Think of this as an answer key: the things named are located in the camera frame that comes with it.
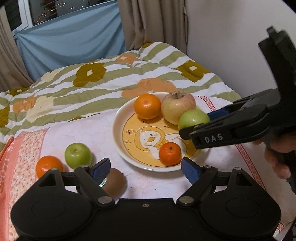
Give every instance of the blue sheet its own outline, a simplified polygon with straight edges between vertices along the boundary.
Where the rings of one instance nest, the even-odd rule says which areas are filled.
[[[30,77],[126,51],[117,1],[109,1],[17,32]]]

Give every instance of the screw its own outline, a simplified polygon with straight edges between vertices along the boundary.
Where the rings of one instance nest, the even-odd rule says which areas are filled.
[[[111,197],[109,197],[109,196],[103,196],[103,197],[98,198],[98,202],[102,203],[102,204],[110,203],[110,202],[112,202],[112,200],[113,199]]]
[[[179,201],[184,204],[189,204],[189,203],[192,203],[194,201],[194,199],[193,199],[193,197],[183,196],[183,197],[179,198]]]

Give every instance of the cartoon character on plate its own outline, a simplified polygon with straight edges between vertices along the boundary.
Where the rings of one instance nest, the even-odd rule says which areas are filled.
[[[157,127],[147,126],[139,129],[135,135],[136,147],[143,151],[149,151],[153,158],[158,160],[159,149],[167,142],[174,142],[179,145],[182,158],[186,155],[187,148],[184,141],[180,138],[179,133],[165,135],[163,130]]]

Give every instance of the apple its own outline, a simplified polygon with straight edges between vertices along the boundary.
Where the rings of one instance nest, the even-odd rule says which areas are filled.
[[[196,109],[195,99],[186,91],[169,93],[161,103],[163,117],[173,125],[178,125],[180,117],[186,111],[194,109]]]
[[[208,122],[210,122],[210,118],[202,110],[188,110],[180,117],[178,127],[181,130],[186,127],[196,126],[202,123],[206,124]]]
[[[92,153],[83,143],[73,143],[65,150],[65,160],[68,166],[73,169],[82,165],[90,166]]]

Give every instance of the round plate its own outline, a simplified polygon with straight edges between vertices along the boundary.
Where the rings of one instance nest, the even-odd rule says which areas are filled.
[[[153,94],[162,101],[168,93]],[[157,147],[163,143],[177,143],[181,147],[182,156],[194,161],[207,152],[208,149],[196,150],[191,141],[183,141],[178,135],[178,127],[168,123],[161,116],[153,120],[137,118],[134,110],[136,99],[137,97],[128,101],[117,111],[112,129],[116,150],[127,162],[149,171],[172,172],[180,170],[181,164],[167,167],[157,159]],[[141,145],[143,140],[147,140],[145,134],[149,135],[148,141],[152,143],[149,149]]]

